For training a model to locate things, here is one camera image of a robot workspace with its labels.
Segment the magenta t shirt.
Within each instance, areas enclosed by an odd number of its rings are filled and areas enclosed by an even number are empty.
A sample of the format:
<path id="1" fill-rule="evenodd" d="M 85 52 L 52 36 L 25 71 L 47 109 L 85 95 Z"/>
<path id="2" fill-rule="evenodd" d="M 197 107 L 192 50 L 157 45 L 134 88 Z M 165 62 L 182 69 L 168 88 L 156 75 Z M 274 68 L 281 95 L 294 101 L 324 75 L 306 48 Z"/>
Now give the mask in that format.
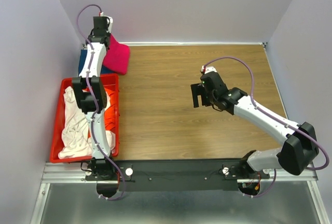
<path id="1" fill-rule="evenodd" d="M 117 73 L 125 75 L 128 71 L 130 48 L 125 44 L 116 41 L 113 35 L 110 36 L 110 47 L 102 64 L 102 74 Z"/>

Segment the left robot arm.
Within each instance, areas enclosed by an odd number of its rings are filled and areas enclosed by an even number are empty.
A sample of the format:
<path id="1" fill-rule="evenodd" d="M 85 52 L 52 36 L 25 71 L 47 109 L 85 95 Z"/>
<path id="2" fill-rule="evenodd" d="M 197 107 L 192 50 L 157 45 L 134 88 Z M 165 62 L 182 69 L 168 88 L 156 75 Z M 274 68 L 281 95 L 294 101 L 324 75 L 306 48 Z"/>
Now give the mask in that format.
<path id="1" fill-rule="evenodd" d="M 93 29 L 86 39 L 87 54 L 84 66 L 72 87 L 78 108 L 84 113 L 91 138 L 92 159 L 89 162 L 90 177 L 94 180 L 110 180 L 115 167 L 110 162 L 112 149 L 107 141 L 104 114 L 108 103 L 100 77 L 103 60 L 110 46 L 113 20 L 100 13 L 93 18 Z"/>

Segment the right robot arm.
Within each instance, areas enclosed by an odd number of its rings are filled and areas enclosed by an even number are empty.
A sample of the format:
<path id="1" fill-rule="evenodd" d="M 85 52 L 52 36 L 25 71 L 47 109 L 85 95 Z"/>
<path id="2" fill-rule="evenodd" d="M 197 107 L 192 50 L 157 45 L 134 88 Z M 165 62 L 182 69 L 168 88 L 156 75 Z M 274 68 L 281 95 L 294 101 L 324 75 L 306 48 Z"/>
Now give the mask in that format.
<path id="1" fill-rule="evenodd" d="M 244 178 L 269 169 L 284 169 L 300 175 L 319 154 L 314 127 L 297 124 L 263 107 L 239 88 L 228 89 L 218 72 L 212 70 L 190 86 L 193 106 L 211 106 L 243 118 L 274 138 L 281 146 L 265 151 L 252 150 L 241 158 L 237 171 Z"/>

